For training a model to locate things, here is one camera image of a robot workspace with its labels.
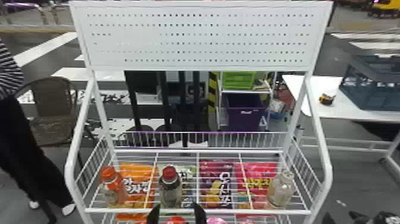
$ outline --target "wicker chair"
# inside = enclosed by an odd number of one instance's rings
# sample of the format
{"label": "wicker chair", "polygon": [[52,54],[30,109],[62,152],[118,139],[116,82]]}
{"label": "wicker chair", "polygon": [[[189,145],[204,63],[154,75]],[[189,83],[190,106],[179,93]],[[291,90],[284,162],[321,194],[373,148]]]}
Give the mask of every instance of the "wicker chair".
{"label": "wicker chair", "polygon": [[[31,91],[36,106],[37,116],[30,121],[30,127],[37,144],[69,144],[77,120],[77,88],[66,78],[46,77],[24,85],[18,93],[26,91]],[[87,126],[85,131],[95,144]]]}

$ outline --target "striped sleeve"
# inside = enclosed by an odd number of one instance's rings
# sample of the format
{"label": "striped sleeve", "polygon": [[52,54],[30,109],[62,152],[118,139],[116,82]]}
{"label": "striped sleeve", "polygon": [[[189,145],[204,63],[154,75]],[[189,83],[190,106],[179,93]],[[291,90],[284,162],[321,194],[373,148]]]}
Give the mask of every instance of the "striped sleeve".
{"label": "striped sleeve", "polygon": [[0,100],[16,93],[22,86],[23,80],[21,68],[0,40]]}

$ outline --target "purple bin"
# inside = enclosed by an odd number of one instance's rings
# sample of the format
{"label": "purple bin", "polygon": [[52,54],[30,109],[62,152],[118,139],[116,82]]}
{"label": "purple bin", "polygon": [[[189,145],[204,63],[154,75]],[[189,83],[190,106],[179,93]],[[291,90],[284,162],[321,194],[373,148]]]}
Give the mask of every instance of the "purple bin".
{"label": "purple bin", "polygon": [[229,130],[237,132],[256,132],[263,107],[259,94],[227,94]]}

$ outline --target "pegboard panel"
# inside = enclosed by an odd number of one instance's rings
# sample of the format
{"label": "pegboard panel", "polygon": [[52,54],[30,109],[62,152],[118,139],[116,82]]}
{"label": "pegboard panel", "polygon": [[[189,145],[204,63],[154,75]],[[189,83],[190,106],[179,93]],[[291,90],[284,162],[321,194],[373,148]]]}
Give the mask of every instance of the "pegboard panel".
{"label": "pegboard panel", "polygon": [[71,10],[93,69],[308,70],[324,1],[79,1]]}

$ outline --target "orange bottle cap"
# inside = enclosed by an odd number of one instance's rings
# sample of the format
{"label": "orange bottle cap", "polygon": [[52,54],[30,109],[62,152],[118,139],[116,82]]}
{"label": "orange bottle cap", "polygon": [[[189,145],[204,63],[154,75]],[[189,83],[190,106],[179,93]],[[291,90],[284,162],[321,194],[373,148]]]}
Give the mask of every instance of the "orange bottle cap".
{"label": "orange bottle cap", "polygon": [[101,172],[102,179],[111,179],[114,175],[115,175],[115,169],[113,166],[103,167]]}

